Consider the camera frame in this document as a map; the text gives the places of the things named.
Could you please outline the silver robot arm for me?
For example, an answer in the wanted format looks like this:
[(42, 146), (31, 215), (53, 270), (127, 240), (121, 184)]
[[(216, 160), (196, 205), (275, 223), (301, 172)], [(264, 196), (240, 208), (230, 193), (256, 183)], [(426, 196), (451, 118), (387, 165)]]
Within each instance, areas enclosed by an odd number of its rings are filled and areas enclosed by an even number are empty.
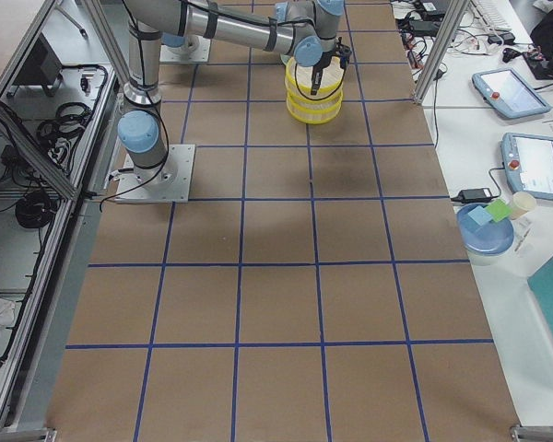
[(344, 6), (344, 1), (287, 1), (274, 6), (277, 29), (293, 31), (281, 60), (293, 58), (298, 67), (311, 68), (311, 100), (317, 99), (324, 70), (334, 59), (346, 72), (352, 51), (337, 36)]
[(159, 59), (162, 36), (188, 36), (291, 55), (306, 26), (290, 19), (260, 17), (214, 1), (125, 1), (129, 16), (129, 79), (119, 139), (133, 162), (139, 186), (159, 184), (173, 174), (170, 143), (160, 116)]

